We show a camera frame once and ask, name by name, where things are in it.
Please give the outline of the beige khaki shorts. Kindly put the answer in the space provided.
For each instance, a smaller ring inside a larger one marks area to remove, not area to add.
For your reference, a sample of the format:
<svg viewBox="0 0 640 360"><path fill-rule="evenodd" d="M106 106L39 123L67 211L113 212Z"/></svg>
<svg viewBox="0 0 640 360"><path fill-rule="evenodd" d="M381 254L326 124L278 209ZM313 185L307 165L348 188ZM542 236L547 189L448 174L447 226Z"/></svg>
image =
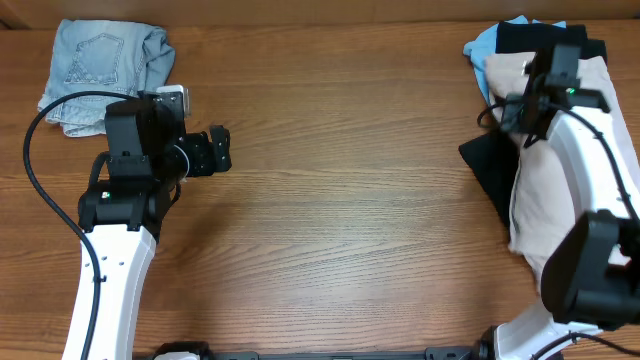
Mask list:
<svg viewBox="0 0 640 360"><path fill-rule="evenodd" d="M493 54L485 59L488 98L495 104L511 93L521 94L528 82L524 67L533 52ZM599 90L611 108L616 144L635 184L639 183L639 163L626 127L607 65L600 56L579 62L581 86ZM561 163L546 141L529 148L525 137L510 136L518 149L519 161L510 192L509 249L531 266L536 285L541 285L544 266L575 224L570 190Z"/></svg>

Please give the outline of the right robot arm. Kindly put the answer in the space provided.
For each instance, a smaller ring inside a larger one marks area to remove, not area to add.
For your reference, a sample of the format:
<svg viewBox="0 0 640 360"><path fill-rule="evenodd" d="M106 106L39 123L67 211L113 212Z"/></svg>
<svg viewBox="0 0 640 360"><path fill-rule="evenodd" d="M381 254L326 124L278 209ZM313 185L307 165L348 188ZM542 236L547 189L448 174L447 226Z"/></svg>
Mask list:
<svg viewBox="0 0 640 360"><path fill-rule="evenodd" d="M490 328L477 359L548 359L580 339L639 322L639 191L614 143L611 109L578 77L581 50L557 44L525 65L499 128L545 140L566 175L576 223L547 261L540 299Z"/></svg>

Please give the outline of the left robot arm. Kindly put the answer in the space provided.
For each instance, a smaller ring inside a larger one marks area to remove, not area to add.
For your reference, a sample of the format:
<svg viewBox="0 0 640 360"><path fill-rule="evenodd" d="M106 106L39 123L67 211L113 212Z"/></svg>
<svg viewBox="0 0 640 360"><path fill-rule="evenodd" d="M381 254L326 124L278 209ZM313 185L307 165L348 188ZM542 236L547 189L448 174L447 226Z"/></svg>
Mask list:
<svg viewBox="0 0 640 360"><path fill-rule="evenodd" d="M181 181L231 167L229 131L187 133L177 92L112 103L105 125L109 150L96 158L78 204L88 242L66 359L132 357L146 273Z"/></svg>

